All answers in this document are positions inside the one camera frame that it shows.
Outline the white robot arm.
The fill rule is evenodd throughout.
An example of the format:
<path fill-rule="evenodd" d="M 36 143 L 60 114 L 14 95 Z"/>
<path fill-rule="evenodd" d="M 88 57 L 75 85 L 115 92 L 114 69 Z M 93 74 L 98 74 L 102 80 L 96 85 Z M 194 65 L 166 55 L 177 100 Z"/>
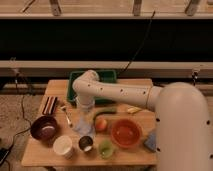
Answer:
<path fill-rule="evenodd" d="M 165 87 L 103 83 L 93 70 L 72 84 L 77 107 L 88 111 L 94 99 L 122 102 L 155 113 L 157 171 L 213 171 L 213 130 L 205 96 L 189 83 Z"/>

